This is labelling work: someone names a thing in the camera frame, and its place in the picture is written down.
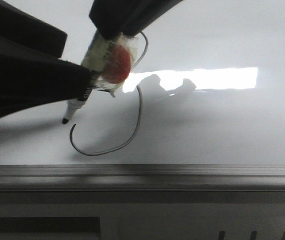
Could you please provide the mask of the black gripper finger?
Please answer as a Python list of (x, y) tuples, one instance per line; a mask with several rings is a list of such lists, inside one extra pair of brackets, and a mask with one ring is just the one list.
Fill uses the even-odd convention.
[(181, 0), (95, 0), (89, 18), (104, 39), (136, 36)]
[(90, 71), (61, 60), (67, 34), (0, 0), (0, 118), (79, 97)]

